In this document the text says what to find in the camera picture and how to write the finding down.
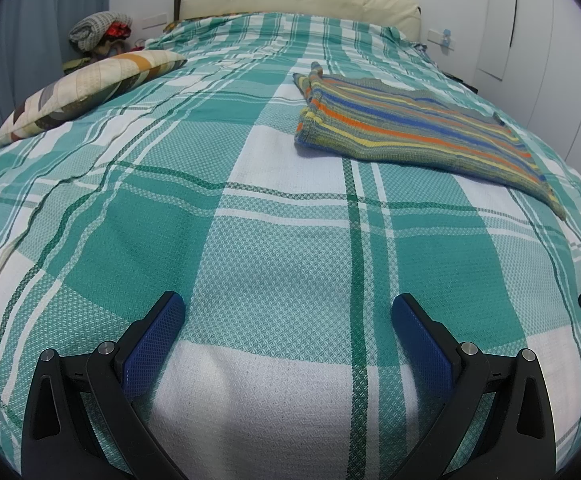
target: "woven fabric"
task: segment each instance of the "woven fabric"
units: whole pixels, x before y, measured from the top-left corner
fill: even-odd
[[[11,462],[40,352],[91,352],[165,290],[182,295],[187,320],[135,405],[188,478],[389,478],[439,407],[395,340],[402,292],[484,352],[535,350],[564,462],[581,442],[576,171],[385,28],[250,14],[183,23],[149,48],[188,62],[0,148],[0,449]],[[497,111],[567,219],[504,186],[298,146],[306,102],[293,73],[314,60]]]
[[[0,146],[77,119],[185,62],[184,56],[174,52],[151,50],[119,54],[81,67],[19,105],[0,127]]]
[[[484,117],[429,90],[324,75],[317,62],[308,76],[295,73],[293,79],[308,103],[296,142],[359,160],[415,164],[503,184],[566,218],[522,139],[497,113]]]
[[[77,43],[82,52],[90,52],[97,46],[97,43],[100,42],[114,22],[130,27],[132,18],[128,14],[112,12],[112,10],[96,12],[75,23],[75,26],[68,33],[68,38],[73,43]]]

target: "electrical outlet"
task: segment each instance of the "electrical outlet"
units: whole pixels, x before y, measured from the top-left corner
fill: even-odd
[[[443,39],[444,39],[444,35],[440,34],[436,30],[430,29],[428,31],[428,41],[431,41],[433,43],[437,43],[438,45],[441,45]],[[450,50],[455,50],[455,40],[453,40],[453,37],[451,37],[451,44],[447,48]]]
[[[167,23],[168,18],[166,14],[158,14],[157,16],[151,16],[150,18],[141,20],[141,28],[158,27],[159,25],[166,25]]]

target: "rolled blanket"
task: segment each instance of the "rolled blanket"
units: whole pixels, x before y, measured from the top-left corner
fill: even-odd
[[[295,141],[360,160],[398,162],[463,174],[521,190],[547,204],[562,220],[546,177],[523,140],[497,114],[440,100],[430,91],[409,91],[379,79],[293,74],[308,106]]]
[[[82,52],[90,52],[97,46],[114,22],[130,27],[132,18],[128,14],[112,12],[111,10],[96,12],[77,22],[75,27],[69,32],[68,38],[73,43],[77,43]]]

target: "headboard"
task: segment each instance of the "headboard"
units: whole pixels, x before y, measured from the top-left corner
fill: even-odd
[[[420,40],[421,10],[413,0],[174,0],[174,19],[238,12],[293,12],[397,27]]]

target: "curtain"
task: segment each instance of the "curtain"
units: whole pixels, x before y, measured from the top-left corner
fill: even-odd
[[[81,57],[68,32],[82,18],[108,9],[108,0],[0,2],[0,126],[28,96],[64,74]]]

